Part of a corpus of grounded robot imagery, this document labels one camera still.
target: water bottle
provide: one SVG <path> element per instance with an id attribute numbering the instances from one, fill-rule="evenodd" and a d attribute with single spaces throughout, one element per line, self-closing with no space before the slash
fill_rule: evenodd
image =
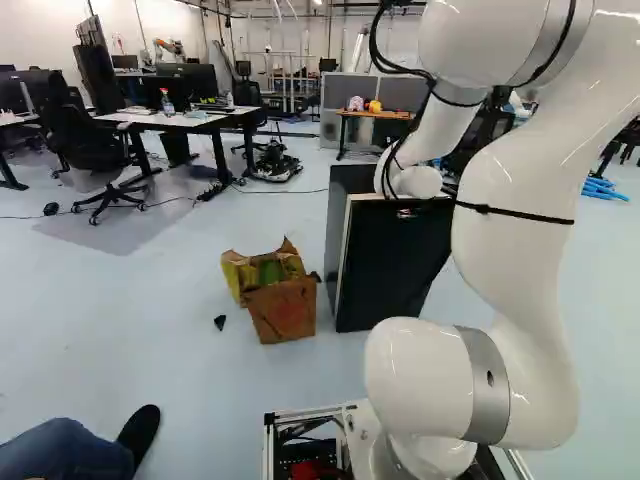
<path id="1" fill-rule="evenodd" d="M 169 90 L 161 88 L 160 91 L 162 92 L 162 99 L 160 100 L 162 103 L 162 111 L 167 117 L 173 117 L 176 114 L 176 108 L 173 106 L 173 103 L 171 103 L 171 100 L 169 100 Z"/>

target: floor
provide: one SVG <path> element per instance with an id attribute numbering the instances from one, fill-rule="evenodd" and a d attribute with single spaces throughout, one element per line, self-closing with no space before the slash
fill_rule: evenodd
<path id="1" fill-rule="evenodd" d="M 317 124 L 283 125 L 289 131 Z M 145 137 L 162 155 L 155 135 Z M 211 142 L 190 139 L 201 163 Z M 241 143 L 225 135 L 225 147 Z M 86 214 L 0 221 L 0 441 L 56 416 L 69 416 L 113 438 L 137 407 L 158 404 L 163 425 L 141 480 L 256 479 L 266 411 L 340 403 L 365 395 L 366 333 L 333 331 L 326 294 L 318 294 L 318 334 L 261 346 L 246 310 L 235 305 L 219 266 L 230 248 L 275 249 L 287 236 L 309 270 L 322 271 L 326 191 L 335 152 L 317 140 L 287 138 L 305 171 L 285 186 L 252 182 L 195 207 L 204 190 L 180 169 L 155 178 L 141 213 L 111 209 L 99 228 Z M 230 159 L 237 173 L 240 158 Z M 536 478 L 599 479 L 640 473 L 633 457 L 640 388 L 640 169 L 635 161 L 607 172 L 632 202 L 583 198 L 561 273 L 561 304 L 583 393 L 576 435 L 553 452 L 525 453 Z M 56 157 L 17 157 L 26 192 L 0 190 L 0 216 L 38 215 L 47 202 L 63 210 L 81 198 L 49 178 Z M 223 332 L 213 319 L 227 315 Z M 422 316 L 446 324 L 487 326 L 492 312 L 450 262 Z"/>

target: wall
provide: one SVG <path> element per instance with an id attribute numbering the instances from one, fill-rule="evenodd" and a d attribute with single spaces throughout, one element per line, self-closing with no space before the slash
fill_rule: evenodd
<path id="1" fill-rule="evenodd" d="M 281 9 L 283 15 L 291 16 L 291 10 L 286 6 L 286 2 L 281 1 Z M 245 6 L 245 3 L 236 4 L 236 10 L 244 14 L 250 11 L 254 16 L 272 15 L 271 8 L 265 8 L 261 2 L 253 2 L 252 7 Z M 294 4 L 298 15 L 304 15 L 308 12 L 313 14 L 313 8 L 307 10 L 304 3 Z M 370 25 L 373 20 L 375 9 L 349 9 L 350 16 L 344 16 L 342 8 L 333 9 L 333 18 L 331 21 L 331 41 L 328 41 L 329 22 L 324 17 L 326 7 L 318 7 L 317 16 L 311 18 L 300 18 L 298 24 L 292 18 L 284 18 L 282 26 L 277 19 L 256 19 L 252 20 L 238 19 L 233 21 L 234 45 L 236 54 L 240 56 L 240 52 L 263 51 L 269 39 L 274 50 L 292 50 L 298 52 L 300 28 L 309 30 L 309 54 L 317 57 L 341 58 L 346 69 L 350 63 L 355 46 L 356 38 L 359 31 L 364 25 Z M 414 67 L 418 63 L 417 57 L 417 32 L 420 23 L 420 16 L 415 15 L 421 13 L 420 9 L 414 8 L 408 15 L 395 15 L 391 19 L 388 15 L 383 17 L 378 27 L 378 45 L 381 52 L 387 57 L 393 59 L 396 63 Z M 250 45 L 247 45 L 247 37 L 250 39 Z M 359 71 L 364 71 L 369 64 L 368 48 L 364 50 L 363 57 L 360 61 Z"/>
<path id="2" fill-rule="evenodd" d="M 0 31 L 7 39 L 0 43 L 0 63 L 14 63 L 19 69 L 26 69 L 30 65 L 59 68 L 63 70 L 70 84 L 80 86 L 80 75 L 71 47 L 78 43 L 75 26 L 90 14 L 86 0 L 0 1 L 2 2 Z M 138 54 L 144 48 L 134 1 L 92 0 L 95 13 L 100 15 L 105 38 L 112 54 L 121 53 L 114 47 L 114 36 L 122 39 L 126 53 Z M 155 54 L 151 41 L 154 37 L 159 37 L 182 40 L 188 56 L 206 58 L 207 45 L 204 41 L 202 20 L 198 9 L 173 0 L 137 0 L 137 2 L 152 57 L 155 57 Z M 281 0 L 281 3 L 283 15 L 291 16 L 291 10 L 286 1 Z M 215 5 L 215 3 L 210 0 L 209 5 Z M 345 67 L 348 66 L 358 32 L 364 24 L 371 22 L 374 9 L 357 12 L 354 8 L 350 8 L 349 13 L 355 16 L 341 17 L 344 13 L 343 9 L 334 8 L 334 18 L 331 22 L 331 48 L 328 52 L 329 22 L 324 17 L 326 5 L 315 7 L 307 0 L 294 0 L 294 6 L 299 15 L 313 14 L 315 9 L 318 16 L 301 18 L 300 23 L 284 18 L 282 26 L 273 18 L 251 21 L 233 19 L 233 43 L 238 59 L 244 58 L 242 52 L 263 51 L 269 42 L 274 50 L 281 50 L 283 38 L 284 49 L 297 52 L 300 48 L 300 28 L 302 27 L 303 32 L 309 31 L 309 54 L 316 57 L 309 65 L 312 70 L 317 70 L 317 61 L 320 57 L 328 55 L 337 58 L 338 61 L 342 55 Z M 239 13 L 252 11 L 255 16 L 272 15 L 270 4 L 266 0 L 234 3 L 233 9 Z M 395 16 L 393 20 L 385 17 L 379 28 L 381 50 L 398 63 L 414 66 L 417 61 L 416 33 L 419 19 L 419 16 Z M 217 15 L 209 13 L 204 23 L 207 41 L 219 40 Z M 221 18 L 220 23 L 229 57 L 233 59 L 229 48 L 230 30 L 224 27 L 224 18 Z M 171 56 L 166 53 L 164 58 L 167 60 Z M 252 60 L 256 62 L 254 71 L 264 69 L 264 66 L 257 63 L 257 57 L 253 57 Z M 368 55 L 365 51 L 360 62 L 360 71 L 363 71 L 368 63 Z"/>
<path id="3" fill-rule="evenodd" d="M 72 47 L 78 44 L 75 27 L 90 15 L 86 0 L 0 0 L 0 63 L 13 63 L 18 69 L 30 65 L 62 69 L 67 82 L 81 86 Z M 151 40 L 182 40 L 190 57 L 205 58 L 200 12 L 173 0 L 137 0 L 140 17 L 152 58 Z M 109 50 L 118 34 L 125 52 L 138 54 L 144 48 L 134 0 L 92 0 L 100 16 Z M 171 58 L 165 53 L 165 60 Z"/>

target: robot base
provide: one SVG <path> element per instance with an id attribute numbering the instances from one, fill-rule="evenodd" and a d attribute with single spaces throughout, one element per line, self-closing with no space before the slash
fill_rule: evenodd
<path id="1" fill-rule="evenodd" d="M 333 438 L 296 440 L 318 429 L 326 437 L 328 426 L 337 425 Z M 328 408 L 265 414 L 262 480 L 293 478 L 296 465 L 306 463 L 316 471 L 331 473 L 336 478 L 355 480 L 415 480 L 395 458 L 381 435 L 380 423 L 368 400 Z M 518 452 L 504 453 L 520 480 L 533 480 Z M 471 466 L 458 477 L 460 480 L 504 480 L 491 450 L 478 446 Z"/>

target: cardboard box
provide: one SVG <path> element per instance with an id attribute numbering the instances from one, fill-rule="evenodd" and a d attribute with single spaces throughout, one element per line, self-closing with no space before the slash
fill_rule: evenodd
<path id="1" fill-rule="evenodd" d="M 274 252 L 247 257 L 228 250 L 221 265 L 231 294 L 248 307 L 261 343 L 315 335 L 317 276 L 285 237 Z"/>

